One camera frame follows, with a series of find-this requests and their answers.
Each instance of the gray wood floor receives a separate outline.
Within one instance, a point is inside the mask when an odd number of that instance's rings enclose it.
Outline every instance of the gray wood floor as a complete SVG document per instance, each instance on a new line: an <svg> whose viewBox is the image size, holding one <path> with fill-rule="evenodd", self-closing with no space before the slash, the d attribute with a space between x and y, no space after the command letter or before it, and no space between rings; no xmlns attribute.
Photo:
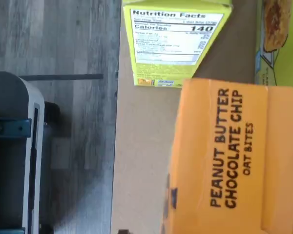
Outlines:
<svg viewBox="0 0 293 234"><path fill-rule="evenodd" d="M55 233L110 233L120 12L120 0L0 0L0 71L104 75L32 82L62 111L51 147Z"/></svg>

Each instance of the brown cardboard surface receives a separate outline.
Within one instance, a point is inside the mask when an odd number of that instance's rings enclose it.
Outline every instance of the brown cardboard surface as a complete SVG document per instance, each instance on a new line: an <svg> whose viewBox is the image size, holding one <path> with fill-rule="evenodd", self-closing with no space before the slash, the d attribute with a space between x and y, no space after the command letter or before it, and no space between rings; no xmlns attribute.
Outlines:
<svg viewBox="0 0 293 234"><path fill-rule="evenodd" d="M233 1L228 23L199 67L198 77L253 82L256 1ZM121 25L111 233L160 231L165 180L180 89L134 87Z"/></svg>

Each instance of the snack box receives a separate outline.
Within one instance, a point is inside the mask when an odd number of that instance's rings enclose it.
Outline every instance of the snack box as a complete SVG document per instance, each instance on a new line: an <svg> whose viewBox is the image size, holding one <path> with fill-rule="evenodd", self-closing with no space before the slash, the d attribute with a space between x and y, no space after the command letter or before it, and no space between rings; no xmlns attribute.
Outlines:
<svg viewBox="0 0 293 234"><path fill-rule="evenodd" d="M255 82L293 86L293 0L258 0Z"/></svg>
<svg viewBox="0 0 293 234"><path fill-rule="evenodd" d="M293 234L293 88L184 82L163 234Z"/></svg>
<svg viewBox="0 0 293 234"><path fill-rule="evenodd" d="M135 85L181 87L232 11L231 0L123 0Z"/></svg>

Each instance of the orange box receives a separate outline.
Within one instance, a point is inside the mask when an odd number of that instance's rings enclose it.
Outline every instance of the orange box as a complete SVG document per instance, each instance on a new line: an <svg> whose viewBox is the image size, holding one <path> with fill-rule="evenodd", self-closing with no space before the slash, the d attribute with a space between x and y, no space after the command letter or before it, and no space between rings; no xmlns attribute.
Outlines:
<svg viewBox="0 0 293 234"><path fill-rule="evenodd" d="M184 83L166 234L293 234L293 88Z"/></svg>

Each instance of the nutrition facts label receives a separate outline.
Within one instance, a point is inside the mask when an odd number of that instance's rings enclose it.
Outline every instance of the nutrition facts label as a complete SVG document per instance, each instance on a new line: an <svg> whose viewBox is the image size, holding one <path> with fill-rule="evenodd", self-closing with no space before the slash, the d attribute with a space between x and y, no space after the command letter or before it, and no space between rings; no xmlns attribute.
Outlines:
<svg viewBox="0 0 293 234"><path fill-rule="evenodd" d="M222 16L132 9L136 62L195 65Z"/></svg>

